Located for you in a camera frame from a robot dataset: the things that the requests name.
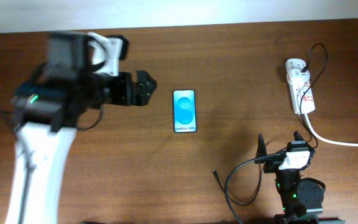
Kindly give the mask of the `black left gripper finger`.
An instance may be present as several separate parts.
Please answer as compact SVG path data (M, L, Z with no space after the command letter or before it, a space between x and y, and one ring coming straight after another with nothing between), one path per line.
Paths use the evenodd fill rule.
M152 93L157 89L157 83L146 81L138 82L134 85L134 95L132 104L136 106L145 106L149 103Z
M137 86L142 90L154 90L154 79L145 70L137 70Z

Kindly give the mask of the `blue Galaxy smartphone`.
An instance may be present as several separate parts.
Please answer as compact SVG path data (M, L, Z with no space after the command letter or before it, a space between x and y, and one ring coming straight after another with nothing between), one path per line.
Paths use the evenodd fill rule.
M176 133L197 131L194 90L173 91L173 129Z

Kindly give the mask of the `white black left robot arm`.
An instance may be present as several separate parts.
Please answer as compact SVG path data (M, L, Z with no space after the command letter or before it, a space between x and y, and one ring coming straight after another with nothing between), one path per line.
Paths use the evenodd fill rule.
M144 70L119 70L122 35L52 32L47 60L12 98L15 167L7 223L56 223L65 163L81 115L105 105L145 106L157 82Z

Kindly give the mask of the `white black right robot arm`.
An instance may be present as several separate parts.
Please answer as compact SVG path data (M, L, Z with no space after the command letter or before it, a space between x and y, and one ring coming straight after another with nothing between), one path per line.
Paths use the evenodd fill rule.
M318 215L323 212L322 202L326 186L313 178L302 178L300 172L310 164L315 154L299 134L293 133L295 140L275 154L267 154L263 136L258 136L257 164L263 165L263 172L276 175L275 187L280 195L283 213L275 215L275 223L318 223Z

